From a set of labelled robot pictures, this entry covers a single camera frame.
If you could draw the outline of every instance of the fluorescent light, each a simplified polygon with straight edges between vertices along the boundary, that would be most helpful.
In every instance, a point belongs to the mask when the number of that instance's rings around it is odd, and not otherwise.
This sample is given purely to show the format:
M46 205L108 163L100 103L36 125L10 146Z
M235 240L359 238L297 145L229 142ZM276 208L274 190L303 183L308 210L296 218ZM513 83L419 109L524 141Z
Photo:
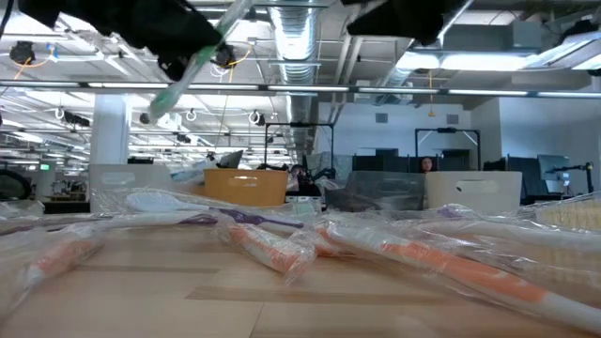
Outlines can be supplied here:
M209 90L258 90L258 85L253 84L190 84L188 89Z
M35 88L54 88L54 87L79 88L80 87L78 83L74 83L74 82L14 81L14 80L1 80L0 86L35 87Z
M515 96L522 97L528 95L527 91L519 90L470 90L470 89L450 89L449 94L456 95L482 95L482 96Z
M75 160L80 160L80 161L85 161L87 160L87 158L83 157L83 156L77 156L77 155L73 155L73 154L69 154L70 158L73 158Z
M601 99L601 93L586 92L539 92L537 96L557 99Z
M441 63L443 69L492 71L513 71L526 65L526 57L510 54L450 54Z
M145 83L88 83L93 88L133 88L133 89L163 89L167 84Z
M345 93L348 91L347 86L325 86L325 85L268 85L268 90L282 90L282 91L327 91L327 92L341 92Z
M438 89L429 88L388 88L388 87L359 87L360 93L383 94L438 94Z
M60 36L57 34L10 34L5 33L2 38L4 39L15 39L15 40L24 40L31 42L60 42L60 41L69 41L70 38Z
M38 161L9 161L14 164L38 164Z
M17 127L17 128L25 128L25 126L22 125L21 123L7 120L7 119L3 120L2 124L7 125L7 126L12 126L12 127Z
M585 61L573 68L574 70L597 70L601 69L601 54L590 58L588 61Z
M13 133L17 136L17 138L20 138L27 142L34 142L34 143L44 142L44 139L42 139L41 137L30 134L28 132L14 131Z
M291 60L268 60L268 65L273 66L312 66L321 67L321 62L316 61L291 61Z
M406 52L396 63L398 69L438 69L439 59L432 54Z

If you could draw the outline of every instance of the desk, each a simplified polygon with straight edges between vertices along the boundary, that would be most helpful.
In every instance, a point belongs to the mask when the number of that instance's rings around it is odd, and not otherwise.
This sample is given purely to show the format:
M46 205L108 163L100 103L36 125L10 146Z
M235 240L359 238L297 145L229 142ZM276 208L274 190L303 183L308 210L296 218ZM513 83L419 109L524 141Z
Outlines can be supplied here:
M207 229L114 231L35 290L2 338L592 337L371 264L320 258L297 284Z

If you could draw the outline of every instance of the wire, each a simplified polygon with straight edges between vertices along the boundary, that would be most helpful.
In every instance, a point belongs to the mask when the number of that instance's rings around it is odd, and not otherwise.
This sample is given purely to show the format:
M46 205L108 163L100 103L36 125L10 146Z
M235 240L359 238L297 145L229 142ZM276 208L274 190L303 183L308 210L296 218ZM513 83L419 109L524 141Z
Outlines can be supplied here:
M48 56L47 59L45 59L44 61L42 61L36 65L28 65L28 63L31 62L31 57L27 58L27 61L25 61L24 64L19 64L19 63L12 61L12 63L21 67L21 69L19 69L19 72L17 73L17 75L15 75L13 80L17 80L19 78L19 76L21 76L21 73L23 73L23 71L25 69L31 69L31 68L37 68L37 67L44 66L48 61L50 61L50 58L53 57L53 55L54 55L54 47L50 49L50 56Z
M12 13L12 7L14 5L14 0L8 0L7 8L4 12L4 17L2 18L2 22L0 23L0 38L4 35L4 30L7 28L8 19L10 19L10 14Z
M248 57L248 55L251 53L252 50L253 50L253 45L249 43L249 48L248 48L248 51L246 51L246 55L244 55L244 57L242 57L240 60L228 63L227 66L237 65L238 63L246 60L246 58Z
M497 20L497 19L498 19L498 18L501 16L501 14L502 14L502 13L504 13L504 12L511 13L511 14L514 16L514 18L516 18L516 20L519 20L519 17L518 17L518 16L517 16L517 15L516 15L516 14L515 14L515 13L514 13L512 10L509 10L509 9L504 9L504 10L500 11L499 13L497 13L497 15L495 15L495 16L492 18L492 20L490 20L490 21L488 22L488 25L491 25L492 23L494 23L494 22L495 22L495 20Z
M15 75L14 78L12 78L12 80L17 80L19 79L19 76L21 76L21 73L25 70L25 65L27 65L27 63L31 61L31 56L27 58L27 61L25 61L24 65L20 65L21 69L19 69L19 72L17 72L17 75Z
M234 69L231 69L229 72L229 83L232 83L232 79L234 78ZM227 108L227 101L229 100L229 95L225 96L225 102L223 103L223 112L222 112L222 122L219 124L219 132L217 132L217 140L215 141L215 151L217 151L217 145L219 144L219 136L222 134L223 128L223 120L225 119L225 109Z

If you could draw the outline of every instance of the person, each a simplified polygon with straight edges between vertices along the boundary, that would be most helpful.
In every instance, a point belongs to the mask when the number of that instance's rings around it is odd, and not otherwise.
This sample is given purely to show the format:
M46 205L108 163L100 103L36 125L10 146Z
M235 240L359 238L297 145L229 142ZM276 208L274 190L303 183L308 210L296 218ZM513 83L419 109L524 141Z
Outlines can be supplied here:
M420 172L427 174L430 172L433 172L434 170L434 163L432 162L432 159L430 159L429 157L425 157L420 161Z

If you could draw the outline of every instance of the column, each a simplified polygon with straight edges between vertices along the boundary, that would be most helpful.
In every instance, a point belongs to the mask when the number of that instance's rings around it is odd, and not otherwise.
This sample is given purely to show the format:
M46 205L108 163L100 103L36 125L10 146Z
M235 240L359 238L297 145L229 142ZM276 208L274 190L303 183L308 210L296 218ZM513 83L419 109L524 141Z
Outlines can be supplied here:
M39 161L36 183L36 199L48 201L53 195L53 183L56 180L56 161Z
M90 164L127 164L131 107L126 95L97 94Z

